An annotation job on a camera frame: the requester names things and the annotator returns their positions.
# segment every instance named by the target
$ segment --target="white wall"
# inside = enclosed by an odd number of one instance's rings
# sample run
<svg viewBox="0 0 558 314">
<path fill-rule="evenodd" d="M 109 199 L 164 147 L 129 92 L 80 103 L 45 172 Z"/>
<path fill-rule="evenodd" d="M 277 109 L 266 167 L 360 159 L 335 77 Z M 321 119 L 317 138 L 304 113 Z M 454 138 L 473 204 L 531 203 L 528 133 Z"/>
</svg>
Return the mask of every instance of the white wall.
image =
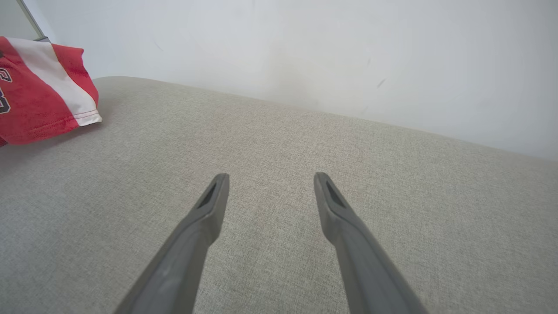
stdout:
<svg viewBox="0 0 558 314">
<path fill-rule="evenodd" d="M 57 42 L 85 49 L 93 77 L 193 85 L 554 160 L 557 3 L 37 1 Z"/>
<path fill-rule="evenodd" d="M 40 38 L 16 0 L 0 0 L 0 36 L 29 40 Z"/>
</svg>

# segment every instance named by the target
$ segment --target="couch cushion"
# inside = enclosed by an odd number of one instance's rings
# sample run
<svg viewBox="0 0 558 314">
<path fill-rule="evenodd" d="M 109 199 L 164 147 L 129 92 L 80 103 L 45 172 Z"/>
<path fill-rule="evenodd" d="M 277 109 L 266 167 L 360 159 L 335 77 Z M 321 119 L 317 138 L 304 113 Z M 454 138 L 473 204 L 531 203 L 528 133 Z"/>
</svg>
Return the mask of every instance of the couch cushion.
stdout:
<svg viewBox="0 0 558 314">
<path fill-rule="evenodd" d="M 6 313 L 110 313 L 220 172 L 197 313 L 348 312 L 328 173 L 431 312 L 558 306 L 558 163 L 154 80 L 95 80 L 104 121 L 0 148 Z"/>
</svg>

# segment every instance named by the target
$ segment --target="fabric texture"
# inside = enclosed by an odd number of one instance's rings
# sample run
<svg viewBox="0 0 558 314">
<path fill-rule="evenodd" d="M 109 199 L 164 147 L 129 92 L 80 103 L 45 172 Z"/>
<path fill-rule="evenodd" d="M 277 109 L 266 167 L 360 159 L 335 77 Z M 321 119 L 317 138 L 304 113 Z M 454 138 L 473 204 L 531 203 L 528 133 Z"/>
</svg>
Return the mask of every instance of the fabric texture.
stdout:
<svg viewBox="0 0 558 314">
<path fill-rule="evenodd" d="M 27 144 L 102 121 L 83 49 L 0 37 L 0 145 Z"/>
<path fill-rule="evenodd" d="M 196 313 L 347 313 L 313 191 L 328 173 L 432 313 L 558 308 L 558 163 L 147 79 L 103 123 L 0 149 L 3 313 L 111 313 L 230 174 Z"/>
</svg>

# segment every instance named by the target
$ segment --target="red and white jersey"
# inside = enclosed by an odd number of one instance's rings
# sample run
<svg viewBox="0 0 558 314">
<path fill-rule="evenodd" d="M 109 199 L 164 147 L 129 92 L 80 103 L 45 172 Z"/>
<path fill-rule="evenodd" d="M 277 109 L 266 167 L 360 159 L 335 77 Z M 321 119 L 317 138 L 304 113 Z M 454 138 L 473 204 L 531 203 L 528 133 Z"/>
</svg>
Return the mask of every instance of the red and white jersey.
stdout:
<svg viewBox="0 0 558 314">
<path fill-rule="evenodd" d="M 0 37 L 0 146 L 102 121 L 83 49 Z"/>
</svg>

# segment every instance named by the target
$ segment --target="black number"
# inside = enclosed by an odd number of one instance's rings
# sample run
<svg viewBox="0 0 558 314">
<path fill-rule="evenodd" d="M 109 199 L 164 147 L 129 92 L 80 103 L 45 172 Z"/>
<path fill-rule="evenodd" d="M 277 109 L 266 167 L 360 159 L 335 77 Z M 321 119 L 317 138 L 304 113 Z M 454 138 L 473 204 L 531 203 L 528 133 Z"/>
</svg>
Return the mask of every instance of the black number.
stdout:
<svg viewBox="0 0 558 314">
<path fill-rule="evenodd" d="M 9 111 L 8 100 L 4 97 L 2 89 L 0 88 L 0 115 Z"/>
</svg>

